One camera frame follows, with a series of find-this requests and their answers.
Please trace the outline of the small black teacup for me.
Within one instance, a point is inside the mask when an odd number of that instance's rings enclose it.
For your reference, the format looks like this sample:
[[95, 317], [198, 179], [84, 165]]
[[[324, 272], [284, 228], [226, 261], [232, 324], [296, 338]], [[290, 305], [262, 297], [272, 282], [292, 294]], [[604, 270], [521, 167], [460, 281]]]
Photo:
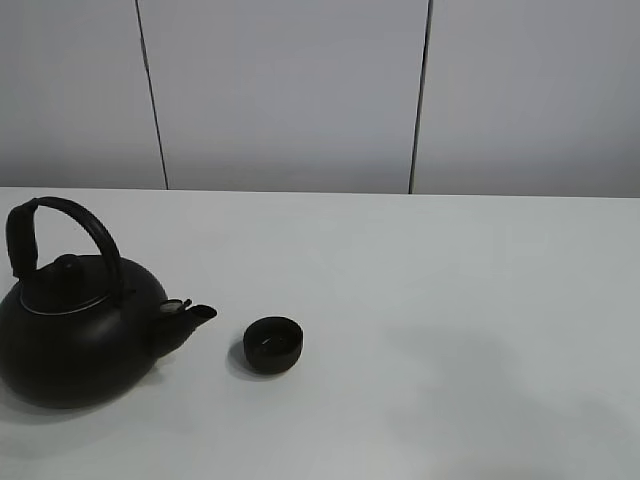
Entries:
[[299, 360], [303, 330], [295, 321], [270, 316], [253, 322], [244, 332], [243, 352], [249, 367], [261, 375], [286, 372]]

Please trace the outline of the black round teapot kettle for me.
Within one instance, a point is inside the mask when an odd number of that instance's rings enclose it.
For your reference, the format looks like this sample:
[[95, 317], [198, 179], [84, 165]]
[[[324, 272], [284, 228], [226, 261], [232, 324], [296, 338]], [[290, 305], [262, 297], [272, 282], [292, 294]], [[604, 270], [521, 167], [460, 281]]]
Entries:
[[[40, 207], [74, 219], [98, 254], [65, 254], [39, 267]], [[18, 205], [5, 232], [17, 282], [1, 302], [1, 381], [30, 404], [72, 409], [117, 397], [217, 314], [169, 299], [156, 277], [122, 257], [101, 221], [72, 200], [47, 196]]]

